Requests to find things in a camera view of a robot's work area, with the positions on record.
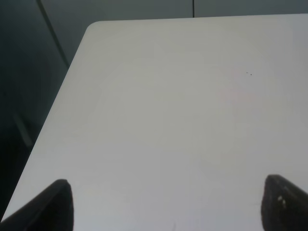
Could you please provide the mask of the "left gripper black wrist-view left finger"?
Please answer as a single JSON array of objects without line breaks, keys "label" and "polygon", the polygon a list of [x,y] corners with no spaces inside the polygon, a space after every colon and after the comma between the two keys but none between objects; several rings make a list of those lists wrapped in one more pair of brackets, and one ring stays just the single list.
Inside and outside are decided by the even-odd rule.
[{"label": "left gripper black wrist-view left finger", "polygon": [[0,223],[2,231],[72,231],[74,204],[67,180],[53,182]]}]

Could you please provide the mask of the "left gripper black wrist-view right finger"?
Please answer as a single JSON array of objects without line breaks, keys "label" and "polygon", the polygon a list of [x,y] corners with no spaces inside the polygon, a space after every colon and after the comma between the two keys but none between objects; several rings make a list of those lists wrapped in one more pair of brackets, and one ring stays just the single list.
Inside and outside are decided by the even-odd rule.
[{"label": "left gripper black wrist-view right finger", "polygon": [[306,231],[308,193],[280,175],[268,175],[261,202],[261,221],[265,231]]}]

